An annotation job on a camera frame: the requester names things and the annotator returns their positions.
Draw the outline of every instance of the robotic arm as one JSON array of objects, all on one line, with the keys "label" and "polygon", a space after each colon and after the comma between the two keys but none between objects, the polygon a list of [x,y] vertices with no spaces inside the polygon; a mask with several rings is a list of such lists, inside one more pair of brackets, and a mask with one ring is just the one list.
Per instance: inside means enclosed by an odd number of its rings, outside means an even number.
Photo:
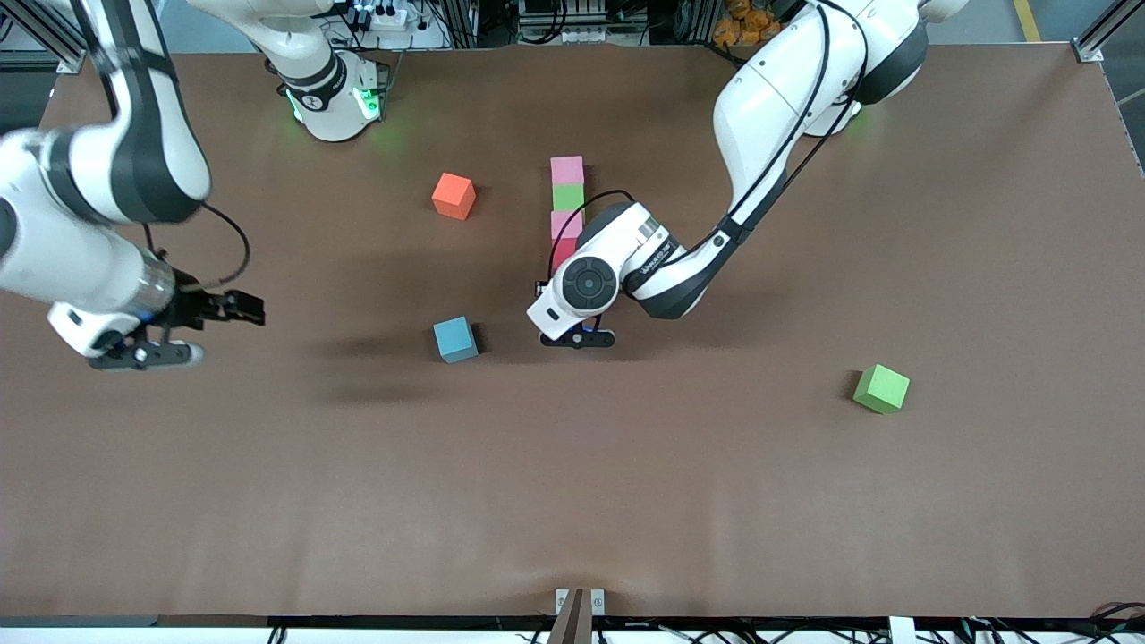
[{"label": "robotic arm", "polygon": [[381,117],[388,68],[334,53],[310,16],[333,0],[188,0],[234,26],[263,53],[286,85],[294,118],[323,141],[345,141]]},{"label": "robotic arm", "polygon": [[[262,324],[262,301],[208,294],[113,230],[185,221],[211,176],[151,3],[72,0],[72,9],[112,119],[0,139],[0,289],[52,304],[48,321],[93,367],[194,364],[202,350],[169,340],[172,329]],[[148,325],[161,325],[163,340],[148,340]]]},{"label": "robotic arm", "polygon": [[837,132],[855,104],[906,87],[925,57],[916,0],[806,0],[795,11],[716,101],[716,139],[732,176],[727,213],[689,250],[639,203],[602,210],[529,307],[543,340],[582,346],[567,340],[621,292],[653,317],[687,314],[783,193],[796,139]]}]

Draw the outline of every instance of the foam block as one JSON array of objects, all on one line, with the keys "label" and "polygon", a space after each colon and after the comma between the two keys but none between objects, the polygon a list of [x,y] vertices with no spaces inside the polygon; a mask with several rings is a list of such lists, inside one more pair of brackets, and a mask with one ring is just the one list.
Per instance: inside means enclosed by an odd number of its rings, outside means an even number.
[{"label": "foam block", "polygon": [[564,260],[572,257],[576,252],[576,239],[570,239],[568,237],[563,239],[556,239],[556,252],[553,253],[553,266],[552,270],[556,270]]},{"label": "foam block", "polygon": [[859,378],[854,401],[879,414],[893,414],[902,409],[909,385],[910,378],[876,364]]},{"label": "foam block", "polygon": [[469,217],[473,202],[477,198],[473,181],[464,176],[443,172],[433,191],[433,205],[439,214],[465,220]]},{"label": "foam block", "polygon": [[584,157],[553,157],[548,160],[548,166],[553,171],[553,186],[584,184]]},{"label": "foam block", "polygon": [[572,211],[584,205],[584,184],[553,186],[553,210]]},{"label": "foam block", "polygon": [[[572,211],[568,210],[559,210],[553,212],[548,222],[550,239],[555,239],[558,235],[567,239],[568,238],[575,239],[581,236],[581,231],[584,230],[584,214],[582,212],[578,212],[576,213],[576,217],[572,218],[572,221],[569,221],[569,215],[571,214]],[[566,221],[569,221],[568,226],[564,226]],[[561,226],[564,226],[563,235],[561,235]]]},{"label": "foam block", "polygon": [[464,315],[434,324],[433,335],[437,339],[437,353],[450,364],[477,354],[477,340]]}]

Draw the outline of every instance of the power strip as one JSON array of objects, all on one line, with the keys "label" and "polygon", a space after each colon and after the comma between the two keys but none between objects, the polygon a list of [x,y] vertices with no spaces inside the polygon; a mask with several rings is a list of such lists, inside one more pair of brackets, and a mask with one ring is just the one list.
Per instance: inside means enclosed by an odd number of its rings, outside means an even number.
[{"label": "power strip", "polygon": [[376,14],[372,28],[378,31],[405,31],[405,18],[410,13],[406,9],[397,9],[393,16]]},{"label": "power strip", "polygon": [[597,44],[605,42],[608,34],[603,28],[566,28],[561,31],[561,44]]}]

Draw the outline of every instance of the stacked cubes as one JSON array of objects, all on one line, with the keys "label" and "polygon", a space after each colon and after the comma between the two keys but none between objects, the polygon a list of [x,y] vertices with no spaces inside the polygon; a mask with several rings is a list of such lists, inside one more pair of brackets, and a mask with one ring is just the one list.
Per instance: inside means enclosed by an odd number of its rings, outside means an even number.
[{"label": "stacked cubes", "polygon": [[584,211],[572,217],[572,213],[584,205],[584,158],[553,157],[550,167],[553,173],[553,212],[550,233],[556,249],[550,270],[556,270],[556,267],[576,252],[576,238],[584,230]]}]

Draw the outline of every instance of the electrical wiring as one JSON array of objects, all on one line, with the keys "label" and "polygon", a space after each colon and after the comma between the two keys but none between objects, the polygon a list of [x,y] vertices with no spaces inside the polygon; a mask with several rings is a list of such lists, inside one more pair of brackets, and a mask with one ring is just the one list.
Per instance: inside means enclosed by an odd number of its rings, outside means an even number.
[{"label": "electrical wiring", "polygon": [[795,168],[795,172],[788,175],[787,181],[783,183],[782,190],[787,190],[787,187],[790,186],[792,181],[795,181],[796,176],[799,176],[799,173],[803,172],[803,168],[807,166],[807,164],[811,162],[812,158],[814,158],[815,154],[819,152],[820,148],[823,147],[823,143],[827,142],[827,140],[831,136],[831,134],[835,134],[835,128],[839,126],[839,123],[843,121],[843,118],[846,117],[851,112],[851,108],[854,107],[855,96],[859,93],[859,86],[862,85],[863,77],[867,76],[867,56],[870,55],[870,44],[867,41],[867,33],[862,30],[862,25],[859,24],[859,21],[854,16],[852,16],[846,9],[839,7],[832,0],[819,0],[819,1],[850,18],[851,22],[855,25],[855,29],[859,30],[859,33],[862,36],[862,47],[863,47],[862,64],[859,65],[859,76],[855,80],[854,87],[850,93],[850,96],[847,97],[846,105],[844,105],[839,115],[835,117],[835,121],[831,124],[831,127],[827,129],[827,134],[822,139],[820,139],[815,143],[815,147],[812,148],[810,152],[807,152],[807,156],[805,156],[803,160],[799,162],[799,166]]},{"label": "electrical wiring", "polygon": [[[204,203],[203,207],[214,213],[219,219],[226,221],[227,225],[230,226],[238,234],[239,239],[243,241],[243,261],[238,265],[238,268],[236,268],[230,275],[227,275],[226,277],[220,277],[214,282],[199,282],[196,284],[187,284],[182,286],[180,290],[183,291],[184,293],[205,291],[207,289],[216,289],[219,286],[229,284],[235,280],[237,280],[239,275],[245,273],[246,267],[251,265],[251,239],[246,236],[246,233],[243,231],[243,228],[238,225],[238,222],[236,222],[230,217],[227,217],[226,213],[223,213],[221,210],[214,207],[211,204]],[[147,231],[147,234],[150,243],[150,231]]]},{"label": "electrical wiring", "polygon": [[727,637],[724,637],[724,634],[720,633],[720,631],[718,631],[718,630],[709,630],[709,631],[704,633],[703,635],[701,635],[700,637],[696,637],[696,639],[700,641],[700,642],[703,642],[704,637],[709,637],[709,636],[712,636],[712,635],[714,635],[716,638],[719,639],[720,642],[722,642],[724,644],[732,644],[732,642]]},{"label": "electrical wiring", "polygon": [[[811,109],[811,105],[815,102],[815,97],[819,95],[820,88],[823,86],[823,78],[827,76],[827,63],[829,62],[829,58],[830,58],[831,29],[827,24],[827,11],[823,10],[823,7],[821,5],[816,5],[815,6],[815,10],[819,11],[819,17],[820,17],[820,19],[823,23],[823,62],[820,63],[820,65],[819,65],[819,73],[816,74],[815,84],[812,86],[811,94],[807,96],[807,103],[806,103],[806,105],[803,107],[802,110],[799,110],[799,113],[796,115],[797,118],[796,118],[795,125],[791,126],[791,131],[788,133],[787,138],[783,140],[783,143],[779,148],[776,148],[775,154],[772,155],[771,160],[768,160],[767,165],[764,166],[763,172],[760,172],[759,176],[757,176],[756,180],[751,182],[751,186],[749,186],[748,189],[744,190],[743,196],[740,197],[739,201],[735,202],[735,204],[732,206],[732,210],[729,210],[727,212],[727,214],[725,215],[727,219],[732,219],[733,217],[735,217],[735,214],[737,212],[740,212],[740,209],[743,207],[744,203],[747,203],[748,197],[750,197],[751,194],[755,193],[756,188],[758,188],[759,184],[764,182],[764,179],[766,179],[767,175],[771,173],[772,167],[776,163],[779,163],[780,157],[783,156],[783,151],[787,150],[788,146],[790,146],[791,142],[795,140],[795,138],[799,135],[799,128],[803,126],[804,115],[806,115],[807,110]],[[812,150],[812,152],[807,157],[804,158],[804,160],[803,160],[803,163],[800,164],[800,167],[799,167],[800,170],[803,168],[804,165],[807,164],[807,162],[810,160],[810,157],[813,156],[814,152],[815,152],[815,150]],[[779,196],[783,195],[783,191],[787,190],[787,187],[789,184],[790,184],[790,180],[788,180],[787,182],[784,182],[783,187],[780,189],[780,194],[776,196],[776,199],[779,198]],[[704,238],[700,239],[698,242],[695,243],[695,245],[693,245],[690,249],[688,249],[688,252],[681,254],[679,258],[677,258],[674,260],[670,259],[670,260],[665,261],[662,266],[665,266],[665,267],[666,266],[671,266],[671,265],[673,265],[673,264],[682,260],[684,258],[688,257],[689,254],[692,254],[693,252],[695,252],[696,249],[698,249],[700,246],[706,244],[712,237],[716,236],[716,234],[718,231],[719,231],[719,228],[713,228],[710,233],[708,233],[708,235],[704,236]]]},{"label": "electrical wiring", "polygon": [[1145,608],[1145,603],[1142,602],[1112,602],[1110,604],[1104,604],[1098,606],[1098,610],[1093,614],[1089,615],[1090,621],[1092,620],[1104,620],[1111,618],[1129,608]]},{"label": "electrical wiring", "polygon": [[600,199],[600,198],[603,198],[603,197],[608,197],[610,195],[624,195],[625,198],[627,198],[630,202],[634,202],[635,201],[635,199],[632,198],[632,195],[630,195],[627,193],[627,190],[605,190],[603,193],[601,193],[599,195],[595,195],[591,199],[589,199],[585,203],[581,204],[581,207],[578,207],[575,211],[572,211],[572,213],[569,214],[568,219],[564,220],[564,225],[561,226],[560,231],[556,234],[556,238],[553,239],[553,248],[550,249],[550,251],[548,251],[548,278],[550,280],[552,280],[553,273],[556,273],[556,267],[553,266],[553,260],[556,258],[556,243],[560,242],[561,238],[564,236],[564,230],[568,229],[569,223],[572,223],[572,220],[576,219],[576,215],[579,214],[579,213],[582,213],[582,212],[584,212],[584,209],[589,207],[589,204],[595,202],[597,199]]},{"label": "electrical wiring", "polygon": [[680,639],[687,639],[692,644],[700,644],[700,641],[696,639],[695,637],[692,637],[690,635],[688,635],[686,633],[680,633],[679,630],[676,630],[674,628],[669,628],[669,627],[666,627],[666,626],[664,626],[662,623],[656,625],[656,628],[663,630],[664,633],[669,633],[671,635],[674,635],[674,636],[679,637]]},{"label": "electrical wiring", "polygon": [[346,31],[348,31],[350,33],[350,38],[354,39],[354,45],[360,49],[364,49],[365,47],[363,47],[362,40],[357,37],[357,33],[354,32],[354,28],[350,26],[350,21],[346,19],[346,14],[342,11],[338,11],[338,17],[341,18],[342,24],[346,25]]},{"label": "electrical wiring", "polygon": [[147,223],[143,223],[142,226],[143,226],[143,237],[147,239],[147,250],[151,251],[151,254],[156,254],[155,238],[151,237],[151,226]]},{"label": "electrical wiring", "polygon": [[0,14],[0,29],[3,29],[3,36],[0,36],[0,42],[8,39],[8,34],[11,33],[11,25],[16,24],[16,21],[9,18],[8,16]]},{"label": "electrical wiring", "polygon": [[445,38],[447,41],[450,41],[449,38],[450,34],[452,34],[453,38],[461,38],[461,39],[469,38],[468,33],[459,29],[453,29],[453,26],[450,25],[448,21],[445,21],[445,16],[441,14],[439,7],[433,2],[433,0],[429,1],[429,11],[433,14],[435,18],[437,18],[437,29],[441,30],[441,34],[442,37]]},{"label": "electrical wiring", "polygon": [[267,638],[267,644],[283,644],[286,642],[286,629],[276,626],[270,629],[270,637]]},{"label": "electrical wiring", "polygon": [[[521,37],[521,42],[528,42],[529,45],[547,45],[560,37],[561,32],[564,31],[564,23],[569,17],[569,5],[568,0],[561,0],[560,9],[553,9],[553,24],[548,26],[548,31],[545,36],[532,40],[526,37]],[[556,24],[558,18],[560,19],[560,25]]]},{"label": "electrical wiring", "polygon": [[[1002,628],[1004,628],[1006,630],[1010,630],[1014,635],[1017,635],[1018,637],[1025,639],[1027,644],[1042,644],[1037,639],[1034,639],[1033,637],[1030,637],[1025,630],[1020,630],[1020,629],[1013,628],[1013,627],[1006,625],[1004,621],[1002,621],[1001,619],[997,619],[997,618],[994,618],[994,621],[998,622],[998,625]],[[947,644],[946,639],[943,639],[941,635],[939,635],[938,633],[935,633],[934,635],[938,636],[939,639],[942,639],[941,644]]]}]

